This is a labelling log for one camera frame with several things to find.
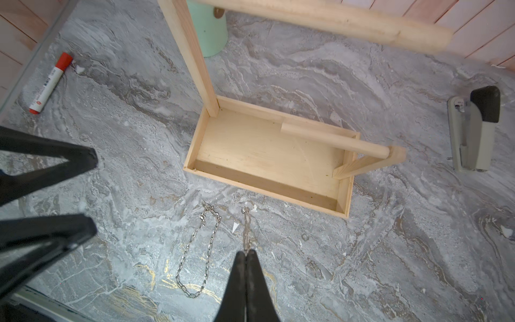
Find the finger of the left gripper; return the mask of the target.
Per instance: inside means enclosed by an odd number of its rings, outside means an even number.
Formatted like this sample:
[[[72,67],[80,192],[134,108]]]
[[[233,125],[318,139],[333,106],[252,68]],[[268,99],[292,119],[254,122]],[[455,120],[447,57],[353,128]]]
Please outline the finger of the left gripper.
[[[94,148],[40,138],[7,127],[1,128],[1,150],[66,160],[50,168],[15,176],[1,173],[1,205],[76,177],[98,165]]]
[[[96,234],[95,222],[84,214],[2,221],[2,253],[30,246],[33,249],[1,265],[1,299],[8,300],[18,289]]]

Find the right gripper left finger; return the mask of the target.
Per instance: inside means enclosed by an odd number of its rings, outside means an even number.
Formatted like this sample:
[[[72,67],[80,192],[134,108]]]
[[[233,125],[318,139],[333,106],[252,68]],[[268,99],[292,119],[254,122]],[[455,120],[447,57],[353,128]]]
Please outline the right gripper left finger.
[[[245,321],[246,282],[245,253],[236,254],[219,311],[214,322]]]

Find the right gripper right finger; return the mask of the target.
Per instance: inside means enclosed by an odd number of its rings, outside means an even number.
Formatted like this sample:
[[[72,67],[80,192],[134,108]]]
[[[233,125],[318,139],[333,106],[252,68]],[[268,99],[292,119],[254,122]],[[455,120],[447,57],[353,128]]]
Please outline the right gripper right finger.
[[[246,321],[279,322],[268,285],[255,250],[249,250],[245,259]]]

